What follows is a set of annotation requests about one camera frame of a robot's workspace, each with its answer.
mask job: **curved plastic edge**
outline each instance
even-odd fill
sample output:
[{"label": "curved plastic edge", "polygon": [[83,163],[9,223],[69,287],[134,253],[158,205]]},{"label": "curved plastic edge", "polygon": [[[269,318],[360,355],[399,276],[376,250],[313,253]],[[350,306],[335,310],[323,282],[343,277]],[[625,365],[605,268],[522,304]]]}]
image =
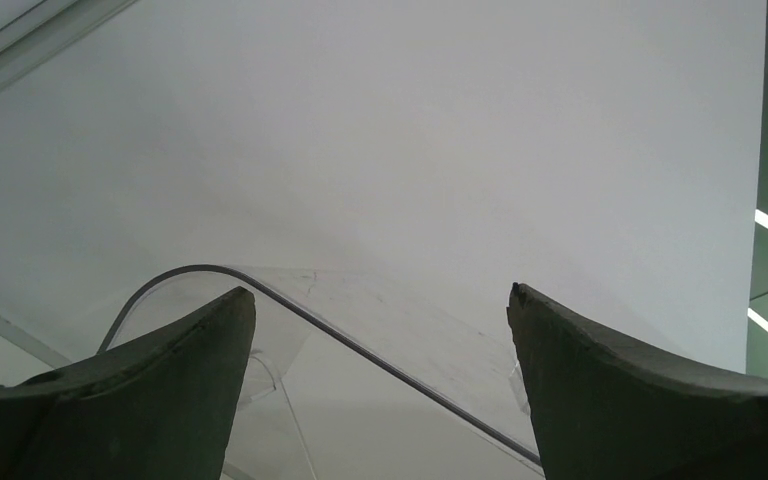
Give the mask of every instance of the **curved plastic edge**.
[{"label": "curved plastic edge", "polygon": [[449,412],[455,414],[461,420],[472,425],[473,427],[475,427],[476,429],[478,429],[488,437],[492,438],[496,442],[499,442],[500,444],[504,445],[505,447],[512,450],[513,452],[521,455],[524,459],[534,463],[535,465],[542,467],[542,464],[540,462],[540,455],[538,455],[536,452],[532,452],[528,448],[525,448],[524,446],[514,441],[512,438],[505,435],[504,433],[484,423],[474,415],[470,414],[463,408],[455,405],[449,399],[445,398],[444,396],[434,391],[432,388],[428,387],[422,382],[411,377],[410,375],[398,369],[394,365],[388,363],[386,360],[379,357],[372,351],[364,348],[362,345],[352,340],[345,334],[341,333],[340,331],[338,331],[337,329],[329,325],[327,322],[312,315],[310,312],[305,310],[302,306],[298,305],[294,301],[281,295],[280,293],[270,288],[266,284],[260,282],[256,278],[246,273],[241,272],[236,268],[226,267],[222,265],[212,265],[212,264],[187,265],[183,267],[173,268],[172,270],[169,270],[165,273],[162,273],[152,278],[145,285],[140,287],[133,295],[131,295],[131,297],[128,299],[127,302],[125,302],[125,305],[122,307],[122,310],[119,311],[119,314],[116,316],[116,319],[113,321],[113,324],[110,326],[110,329],[107,331],[107,335],[105,335],[104,340],[102,340],[101,346],[99,347],[98,352],[101,353],[107,350],[107,348],[110,346],[110,344],[113,342],[114,338],[116,337],[116,334],[119,331],[119,328],[122,326],[122,323],[125,321],[128,314],[139,303],[139,301],[147,293],[149,293],[154,287],[156,287],[158,284],[166,280],[169,280],[170,278],[174,278],[179,275],[184,275],[187,273],[195,273],[195,272],[212,272],[212,273],[218,273],[222,275],[228,275],[236,278],[237,280],[240,280],[241,282],[248,284],[258,292],[278,302],[281,306],[293,312],[294,314],[296,314],[296,316],[300,317],[302,320],[313,325],[314,327],[324,332],[326,335],[330,336],[334,340],[337,340],[344,346],[348,347],[350,350],[354,351],[361,357],[372,362],[372,364],[374,364],[378,368],[381,368],[385,372],[396,377],[397,379],[401,380],[403,383],[405,383],[409,387],[421,393],[422,395],[427,397],[429,400],[440,405],[441,407],[445,408]]}]

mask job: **transparent plastic seat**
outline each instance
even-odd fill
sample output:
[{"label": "transparent plastic seat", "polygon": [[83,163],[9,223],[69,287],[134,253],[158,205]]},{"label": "transparent plastic seat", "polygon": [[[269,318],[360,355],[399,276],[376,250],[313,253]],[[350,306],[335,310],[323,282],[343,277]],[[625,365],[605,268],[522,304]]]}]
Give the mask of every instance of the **transparent plastic seat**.
[{"label": "transparent plastic seat", "polygon": [[[289,280],[311,277],[302,270],[249,270],[291,292],[293,282]],[[345,274],[320,273],[316,282],[326,296],[329,288],[343,285],[347,296],[330,298],[335,308],[349,313],[353,311],[352,303],[362,303],[364,298],[359,291],[345,287],[344,277]],[[419,308],[404,295],[392,289],[386,291],[392,286],[386,286],[381,279],[367,278],[366,283],[370,282],[372,285],[366,287],[375,290],[382,303],[400,302],[401,307]],[[355,289],[359,283],[363,282],[355,279]],[[486,416],[493,412],[491,408],[482,408],[478,401],[471,405],[459,403],[464,397],[451,398],[459,390],[429,385],[435,383],[435,375],[440,373],[434,371],[434,359],[445,362],[445,352],[435,352],[435,357],[403,348],[396,354],[404,347],[396,342],[399,332],[393,331],[395,336],[388,339],[374,327],[364,328],[362,321],[325,320],[310,307],[295,303],[292,293],[255,280],[240,268],[182,267],[155,278],[125,305],[100,350],[148,333],[240,285],[256,297],[257,329],[226,451],[225,477],[542,477],[533,461],[536,455],[522,455],[522,450],[531,451],[529,447],[488,425],[493,423],[492,415]],[[315,303],[316,298],[309,296],[308,300]],[[386,309],[378,312],[381,314],[386,314]],[[340,328],[348,326],[352,330],[351,324],[352,332]],[[457,324],[448,327],[456,331],[466,328]],[[459,332],[464,342],[472,338],[470,333],[473,332]],[[370,342],[377,342],[378,351]],[[441,345],[436,348],[445,348],[445,344]],[[473,347],[476,345],[480,350],[481,342]],[[463,342],[450,346],[457,351],[469,347]],[[482,366],[482,352],[474,353],[472,368]],[[426,359],[424,367],[422,358]],[[462,356],[461,360],[470,364],[469,356]],[[410,366],[414,371],[404,369]],[[500,369],[498,375],[487,376],[500,380],[507,389],[507,404],[513,408],[509,407],[506,413],[516,414],[528,423],[506,383],[510,371]],[[448,379],[448,383],[457,386],[458,381]],[[480,399],[478,393],[473,400]]]}]

